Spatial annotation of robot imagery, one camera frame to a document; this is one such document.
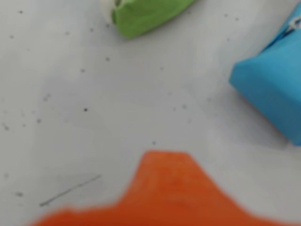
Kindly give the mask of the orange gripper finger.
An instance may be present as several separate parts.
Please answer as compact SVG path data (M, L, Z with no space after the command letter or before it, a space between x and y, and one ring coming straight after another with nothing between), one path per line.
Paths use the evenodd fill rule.
M298 226L296 222L277 221L249 213L241 208L230 196L197 166L201 179L209 188L201 188L200 216L195 219L196 226Z
M196 205L198 165L187 153L148 151L127 191L109 206L64 209L37 226L172 226Z

